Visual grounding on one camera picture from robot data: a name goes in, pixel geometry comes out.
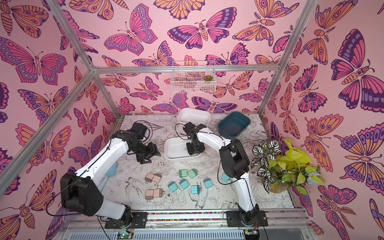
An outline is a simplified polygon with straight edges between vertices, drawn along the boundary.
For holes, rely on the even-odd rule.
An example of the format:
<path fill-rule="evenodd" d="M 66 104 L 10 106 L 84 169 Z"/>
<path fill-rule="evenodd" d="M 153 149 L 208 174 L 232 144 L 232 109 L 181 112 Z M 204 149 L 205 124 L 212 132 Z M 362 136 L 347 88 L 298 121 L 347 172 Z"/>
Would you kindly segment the white storage box front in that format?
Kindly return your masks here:
<path fill-rule="evenodd" d="M 190 155 L 187 150 L 187 143 L 190 141 L 181 138 L 167 139 L 164 144 L 165 158 L 174 162 L 199 160 L 203 154 Z"/>

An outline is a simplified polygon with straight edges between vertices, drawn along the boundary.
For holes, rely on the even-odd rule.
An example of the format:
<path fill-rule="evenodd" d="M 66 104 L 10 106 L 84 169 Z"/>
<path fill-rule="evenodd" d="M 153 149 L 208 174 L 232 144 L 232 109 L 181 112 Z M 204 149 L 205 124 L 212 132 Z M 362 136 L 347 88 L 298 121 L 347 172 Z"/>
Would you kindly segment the green plug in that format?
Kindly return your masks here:
<path fill-rule="evenodd" d="M 191 169 L 190 171 L 188 171 L 188 176 L 191 179 L 194 179 L 197 175 L 198 175 L 198 172 L 196 169 Z"/>
<path fill-rule="evenodd" d="M 179 170 L 179 177 L 180 177 L 180 178 L 186 178 L 186 177 L 188 177 L 188 170 L 186 170 L 186 169 L 181 169 L 181 170 Z"/>

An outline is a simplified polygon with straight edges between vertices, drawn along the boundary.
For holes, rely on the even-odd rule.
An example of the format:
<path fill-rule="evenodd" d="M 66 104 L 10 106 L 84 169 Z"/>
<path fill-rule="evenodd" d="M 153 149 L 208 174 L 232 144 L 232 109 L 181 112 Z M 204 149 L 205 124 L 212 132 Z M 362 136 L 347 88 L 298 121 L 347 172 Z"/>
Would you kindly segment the dark teal storage box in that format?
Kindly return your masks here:
<path fill-rule="evenodd" d="M 218 124 L 219 134 L 230 140 L 236 139 L 251 124 L 251 119 L 240 112 L 232 112 Z"/>

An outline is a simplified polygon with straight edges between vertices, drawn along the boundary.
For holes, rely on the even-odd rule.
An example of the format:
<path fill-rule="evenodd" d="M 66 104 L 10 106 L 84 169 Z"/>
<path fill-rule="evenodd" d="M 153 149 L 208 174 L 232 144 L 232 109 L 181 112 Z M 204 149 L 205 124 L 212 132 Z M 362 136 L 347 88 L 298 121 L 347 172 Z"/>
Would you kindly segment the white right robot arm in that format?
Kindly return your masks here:
<path fill-rule="evenodd" d="M 183 130 L 190 140 L 187 151 L 191 156 L 203 153 L 206 145 L 219 153 L 221 167 L 236 189 L 240 219 L 246 226 L 254 225 L 260 209 L 252 194 L 250 159 L 242 143 L 237 139 L 230 140 L 217 135 L 203 124 L 196 126 L 188 122 L 184 124 Z"/>

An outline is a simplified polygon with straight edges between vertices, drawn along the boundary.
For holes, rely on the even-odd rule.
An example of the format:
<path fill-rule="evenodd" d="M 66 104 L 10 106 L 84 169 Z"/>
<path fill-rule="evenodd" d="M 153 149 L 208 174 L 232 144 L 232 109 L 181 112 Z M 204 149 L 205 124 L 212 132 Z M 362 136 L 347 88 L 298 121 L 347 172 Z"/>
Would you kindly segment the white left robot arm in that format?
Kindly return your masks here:
<path fill-rule="evenodd" d="M 104 217 L 128 226 L 133 219 L 131 208 L 106 199 L 102 194 L 103 184 L 108 171 L 121 156 L 133 154 L 137 162 L 147 164 L 152 157 L 161 155 L 156 144 L 147 142 L 149 134 L 148 127 L 137 122 L 127 131 L 116 131 L 84 167 L 61 178 L 62 207 L 76 214 Z"/>

